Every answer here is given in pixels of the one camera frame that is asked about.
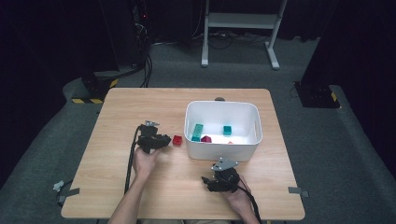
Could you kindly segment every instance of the white plastic bin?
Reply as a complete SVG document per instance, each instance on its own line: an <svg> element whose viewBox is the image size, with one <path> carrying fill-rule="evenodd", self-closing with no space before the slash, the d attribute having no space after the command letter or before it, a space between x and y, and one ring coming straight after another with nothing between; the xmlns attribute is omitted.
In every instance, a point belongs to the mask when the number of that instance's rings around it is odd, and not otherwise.
<svg viewBox="0 0 396 224"><path fill-rule="evenodd" d="M201 137L209 136L212 143L191 140L196 124L203 125ZM224 126L231 126L230 135ZM262 140L259 110L249 103L194 101L187 106L184 135L192 159L248 161Z"/></svg>

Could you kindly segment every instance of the red block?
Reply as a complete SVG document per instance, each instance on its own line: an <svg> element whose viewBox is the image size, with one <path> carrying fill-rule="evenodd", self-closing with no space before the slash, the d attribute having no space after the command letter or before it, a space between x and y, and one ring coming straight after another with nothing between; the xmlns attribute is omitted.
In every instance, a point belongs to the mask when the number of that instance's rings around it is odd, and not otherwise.
<svg viewBox="0 0 396 224"><path fill-rule="evenodd" d="M174 139L172 140L173 145L180 146L181 142L182 142L182 139L183 138L181 136L175 135Z"/></svg>
<svg viewBox="0 0 396 224"><path fill-rule="evenodd" d="M201 138L201 142L212 143L212 138L205 135L203 138Z"/></svg>

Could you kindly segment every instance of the white metal frame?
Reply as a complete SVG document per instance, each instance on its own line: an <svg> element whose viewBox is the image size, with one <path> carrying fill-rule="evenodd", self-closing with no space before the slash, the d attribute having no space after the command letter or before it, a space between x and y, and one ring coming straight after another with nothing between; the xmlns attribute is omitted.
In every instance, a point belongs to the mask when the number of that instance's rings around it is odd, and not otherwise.
<svg viewBox="0 0 396 224"><path fill-rule="evenodd" d="M202 48L202 67L209 65L208 60L208 36L209 27L233 27L233 28L256 28L256 29L271 29L270 41L265 42L265 48L271 61L274 70L279 69L279 63L275 56L274 44L276 35L282 22L283 12L285 11L288 0L281 0L280 9L277 14L263 15L263 14L239 14L239 13L209 13L209 0L206 0L205 9L205 29L204 29L204 44Z"/></svg>

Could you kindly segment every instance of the gray carpet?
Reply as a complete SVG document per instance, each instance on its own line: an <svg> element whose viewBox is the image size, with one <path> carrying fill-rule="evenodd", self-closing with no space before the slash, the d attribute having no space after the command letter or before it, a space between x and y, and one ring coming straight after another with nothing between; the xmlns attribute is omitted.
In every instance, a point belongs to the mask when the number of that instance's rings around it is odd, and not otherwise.
<svg viewBox="0 0 396 224"><path fill-rule="evenodd" d="M288 223L395 223L395 179L375 153L342 89L332 86L342 108L316 109L302 107L293 88L316 44L278 39L279 71L271 69L262 43L209 49L207 68L200 66L199 47L153 46L149 86L268 89L297 184L311 194L304 199L305 219ZM142 81L143 71L120 78L117 88L139 87ZM74 80L64 87L67 99L78 83ZM73 179L101 107L69 100L41 131L1 189L0 223L96 222L62 218L52 187Z"/></svg>

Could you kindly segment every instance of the human arm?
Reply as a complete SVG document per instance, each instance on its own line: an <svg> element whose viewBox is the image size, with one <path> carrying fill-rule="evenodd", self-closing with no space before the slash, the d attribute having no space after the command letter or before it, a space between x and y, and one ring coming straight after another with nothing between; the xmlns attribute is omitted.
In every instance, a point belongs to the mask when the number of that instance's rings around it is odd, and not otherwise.
<svg viewBox="0 0 396 224"><path fill-rule="evenodd" d="M238 182L238 186L250 192L250 188L248 187L245 178L241 175L240 178L241 180ZM244 191L238 189L234 193L230 191L222 192L221 195L227 200L231 208L236 214L238 214L238 216L241 217L245 224L260 223L253 212L251 200Z"/></svg>
<svg viewBox="0 0 396 224"><path fill-rule="evenodd" d="M155 161L160 152L160 149L156 149L153 153L147 154L140 147L136 149L133 161L135 171L134 181L122 197L108 223L136 223L143 190L149 180L150 174L155 168Z"/></svg>

